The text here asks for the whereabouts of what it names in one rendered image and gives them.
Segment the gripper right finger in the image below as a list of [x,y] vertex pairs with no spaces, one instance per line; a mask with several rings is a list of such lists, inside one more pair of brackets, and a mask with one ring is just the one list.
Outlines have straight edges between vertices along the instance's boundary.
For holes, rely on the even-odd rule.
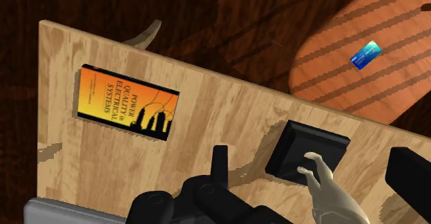
[[431,223],[431,162],[407,147],[392,147],[386,183]]

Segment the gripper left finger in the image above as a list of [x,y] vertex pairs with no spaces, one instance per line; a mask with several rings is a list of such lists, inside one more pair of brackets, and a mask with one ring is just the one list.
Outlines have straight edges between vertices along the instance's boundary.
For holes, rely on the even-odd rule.
[[125,224],[241,224],[252,211],[228,190],[228,146],[216,145],[209,175],[188,178],[176,197],[165,191],[140,194]]

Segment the light wooden table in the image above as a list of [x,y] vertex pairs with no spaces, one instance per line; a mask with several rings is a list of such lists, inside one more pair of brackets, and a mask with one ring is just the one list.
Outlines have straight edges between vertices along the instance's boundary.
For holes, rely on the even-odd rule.
[[[179,92],[165,141],[77,116],[79,70],[91,64]],[[265,173],[288,120],[351,142],[334,180],[371,224],[427,224],[385,181],[390,149],[431,161],[431,139],[97,35],[39,22],[37,194],[126,216],[142,192],[179,192],[210,171],[213,146],[229,148],[230,190],[294,224],[314,224],[307,189]]]

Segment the white animal figure, black base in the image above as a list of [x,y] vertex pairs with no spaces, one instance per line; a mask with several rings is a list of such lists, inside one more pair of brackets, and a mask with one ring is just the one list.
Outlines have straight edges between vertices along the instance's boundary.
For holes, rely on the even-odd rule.
[[290,120],[265,172],[307,186],[316,224],[370,224],[359,204],[334,180],[349,143],[347,136]]

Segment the round orange wooden table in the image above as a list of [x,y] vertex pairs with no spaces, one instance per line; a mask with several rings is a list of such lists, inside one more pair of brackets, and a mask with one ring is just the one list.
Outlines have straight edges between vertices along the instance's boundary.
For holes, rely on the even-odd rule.
[[[431,91],[431,0],[353,0],[298,51],[292,95],[389,124]],[[381,54],[358,70],[370,41]]]

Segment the orange and black book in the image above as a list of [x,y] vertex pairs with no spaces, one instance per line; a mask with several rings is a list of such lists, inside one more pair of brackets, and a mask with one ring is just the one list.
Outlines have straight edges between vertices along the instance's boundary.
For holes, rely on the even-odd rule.
[[77,115],[158,140],[167,140],[178,91],[90,64],[80,70]]

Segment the blue card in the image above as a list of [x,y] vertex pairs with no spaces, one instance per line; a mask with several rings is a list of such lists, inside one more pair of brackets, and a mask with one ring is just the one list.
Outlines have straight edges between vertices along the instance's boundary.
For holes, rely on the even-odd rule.
[[372,40],[351,57],[350,61],[358,70],[361,70],[380,54],[381,48]]

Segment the grey flat box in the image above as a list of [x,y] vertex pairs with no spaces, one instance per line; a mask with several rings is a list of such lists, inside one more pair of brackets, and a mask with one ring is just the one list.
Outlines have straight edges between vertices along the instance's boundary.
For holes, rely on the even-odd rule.
[[49,198],[31,198],[23,207],[23,224],[125,224],[126,219]]

